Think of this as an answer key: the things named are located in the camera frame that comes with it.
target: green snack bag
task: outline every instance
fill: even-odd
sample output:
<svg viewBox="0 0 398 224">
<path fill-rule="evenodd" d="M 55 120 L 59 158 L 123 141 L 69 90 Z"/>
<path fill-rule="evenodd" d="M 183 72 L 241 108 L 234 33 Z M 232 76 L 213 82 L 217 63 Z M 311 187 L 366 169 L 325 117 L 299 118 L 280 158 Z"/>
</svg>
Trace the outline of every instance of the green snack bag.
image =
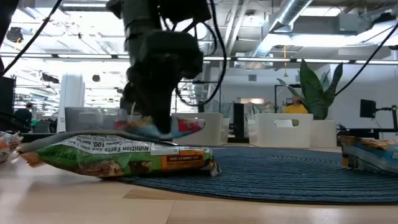
<svg viewBox="0 0 398 224">
<path fill-rule="evenodd" d="M 212 176 L 221 173 L 207 147 L 145 142 L 115 135 L 77 135 L 21 154 L 29 165 L 44 163 L 76 174 L 96 177 L 151 174 L 210 166 Z"/>
</svg>

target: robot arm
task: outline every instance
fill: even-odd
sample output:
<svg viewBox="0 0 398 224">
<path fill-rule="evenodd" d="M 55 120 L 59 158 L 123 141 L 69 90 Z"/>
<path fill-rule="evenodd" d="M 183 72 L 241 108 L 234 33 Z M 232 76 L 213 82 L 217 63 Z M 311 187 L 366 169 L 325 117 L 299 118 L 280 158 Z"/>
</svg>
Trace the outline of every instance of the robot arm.
<svg viewBox="0 0 398 224">
<path fill-rule="evenodd" d="M 123 20 L 131 66 L 123 100 L 136 102 L 162 133 L 170 132 L 172 92 L 182 78 L 202 72 L 203 53 L 187 32 L 211 19 L 206 0 L 110 0 L 107 8 Z M 160 17 L 193 22 L 183 32 L 162 30 Z"/>
</svg>

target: yellow shirt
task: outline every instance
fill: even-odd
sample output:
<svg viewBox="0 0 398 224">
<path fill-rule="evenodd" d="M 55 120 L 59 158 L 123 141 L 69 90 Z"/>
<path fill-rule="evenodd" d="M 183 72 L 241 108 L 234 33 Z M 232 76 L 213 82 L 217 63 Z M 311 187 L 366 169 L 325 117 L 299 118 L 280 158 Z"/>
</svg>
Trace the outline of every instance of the yellow shirt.
<svg viewBox="0 0 398 224">
<path fill-rule="evenodd" d="M 308 113 L 307 109 L 303 105 L 300 106 L 295 106 L 295 105 L 290 105 L 286 107 L 285 113 Z"/>
</svg>

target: person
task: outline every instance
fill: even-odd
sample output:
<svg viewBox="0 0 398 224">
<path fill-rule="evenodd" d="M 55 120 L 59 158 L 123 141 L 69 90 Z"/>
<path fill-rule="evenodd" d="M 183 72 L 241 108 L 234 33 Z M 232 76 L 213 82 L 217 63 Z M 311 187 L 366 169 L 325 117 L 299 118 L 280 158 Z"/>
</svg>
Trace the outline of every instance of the person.
<svg viewBox="0 0 398 224">
<path fill-rule="evenodd" d="M 15 111 L 14 115 L 23 120 L 26 121 L 26 123 L 28 123 L 29 125 L 32 122 L 32 113 L 29 111 L 33 108 L 33 104 L 32 103 L 28 103 L 26 104 L 26 108 L 21 108 L 18 109 L 17 111 Z"/>
<path fill-rule="evenodd" d="M 301 113 L 301 114 L 307 114 L 308 111 L 305 109 L 304 105 L 301 104 L 301 100 L 297 96 L 293 96 L 293 104 L 286 107 L 284 113 Z"/>
</svg>

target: white column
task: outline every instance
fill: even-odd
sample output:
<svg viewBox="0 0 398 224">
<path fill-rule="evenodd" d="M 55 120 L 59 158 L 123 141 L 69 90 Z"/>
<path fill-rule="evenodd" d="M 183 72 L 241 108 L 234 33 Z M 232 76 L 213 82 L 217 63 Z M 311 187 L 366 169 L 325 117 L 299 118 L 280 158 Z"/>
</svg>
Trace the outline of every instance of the white column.
<svg viewBox="0 0 398 224">
<path fill-rule="evenodd" d="M 84 107 L 85 81 L 80 73 L 66 73 L 61 79 L 57 132 L 65 129 L 65 107 Z"/>
</svg>

